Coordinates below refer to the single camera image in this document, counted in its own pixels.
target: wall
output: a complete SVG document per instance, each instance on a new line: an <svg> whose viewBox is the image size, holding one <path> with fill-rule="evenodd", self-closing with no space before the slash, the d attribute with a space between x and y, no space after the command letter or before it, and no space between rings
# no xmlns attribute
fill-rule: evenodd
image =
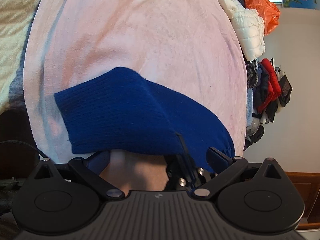
<svg viewBox="0 0 320 240"><path fill-rule="evenodd" d="M263 57L281 65L293 87L291 99L244 157L250 162L274 157L285 171L320 172L320 11L282 8L281 13L280 25L265 37Z"/></svg>

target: light blue garment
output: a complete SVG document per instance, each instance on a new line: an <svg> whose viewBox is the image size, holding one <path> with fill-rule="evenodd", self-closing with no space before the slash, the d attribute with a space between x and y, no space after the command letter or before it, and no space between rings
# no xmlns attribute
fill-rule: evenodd
<svg viewBox="0 0 320 240"><path fill-rule="evenodd" d="M247 89L247 127L252 122L252 111L253 111L253 95L252 88Z"/></svg>

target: pink blanket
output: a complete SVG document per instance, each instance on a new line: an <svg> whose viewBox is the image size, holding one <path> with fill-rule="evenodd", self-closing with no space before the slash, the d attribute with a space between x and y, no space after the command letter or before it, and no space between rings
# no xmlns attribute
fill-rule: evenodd
<svg viewBox="0 0 320 240"><path fill-rule="evenodd" d="M55 162L74 155L53 94L117 66L210 109L242 155L246 69L217 0L41 0L24 93L37 146Z"/></svg>

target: dark blue garment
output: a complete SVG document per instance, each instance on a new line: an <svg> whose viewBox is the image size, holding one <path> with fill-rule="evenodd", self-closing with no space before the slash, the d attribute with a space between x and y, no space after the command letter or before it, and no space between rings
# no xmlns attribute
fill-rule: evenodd
<svg viewBox="0 0 320 240"><path fill-rule="evenodd" d="M212 171L206 162L210 146L235 156L233 141L215 114L129 68L114 68L54 96L74 154L123 149L183 155L180 133L199 167Z"/></svg>

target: silver bolt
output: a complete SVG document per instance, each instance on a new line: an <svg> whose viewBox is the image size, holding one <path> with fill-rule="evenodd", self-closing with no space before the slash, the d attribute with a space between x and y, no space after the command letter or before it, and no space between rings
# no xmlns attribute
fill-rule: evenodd
<svg viewBox="0 0 320 240"><path fill-rule="evenodd" d="M184 187L187 184L186 180L183 178L180 178L178 182L179 182L179 185L182 187Z"/></svg>
<svg viewBox="0 0 320 240"><path fill-rule="evenodd" d="M123 192L121 190L114 188L114 189L109 189L106 194L108 197L120 197L122 193Z"/></svg>
<svg viewBox="0 0 320 240"><path fill-rule="evenodd" d="M198 168L198 173L199 173L200 175L202 175L202 174L203 174L203 169L202 169L202 168Z"/></svg>
<svg viewBox="0 0 320 240"><path fill-rule="evenodd" d="M194 194L198 197L207 197L210 194L210 191L206 188L198 188L195 190Z"/></svg>

